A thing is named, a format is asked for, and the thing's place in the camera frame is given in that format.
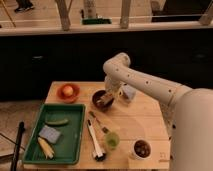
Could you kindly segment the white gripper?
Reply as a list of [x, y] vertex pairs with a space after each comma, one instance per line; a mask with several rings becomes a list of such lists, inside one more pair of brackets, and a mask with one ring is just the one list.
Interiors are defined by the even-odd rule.
[[104, 83], [105, 83], [105, 90], [111, 93], [115, 99], [118, 99], [119, 96], [122, 94], [121, 91], [122, 83], [111, 77], [106, 77]]

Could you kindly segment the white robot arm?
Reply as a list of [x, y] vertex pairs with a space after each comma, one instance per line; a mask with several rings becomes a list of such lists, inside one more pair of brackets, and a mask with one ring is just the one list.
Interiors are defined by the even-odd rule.
[[105, 87], [116, 92], [126, 83], [174, 111], [169, 171], [213, 171], [213, 89], [186, 85], [130, 68], [118, 53], [103, 64]]

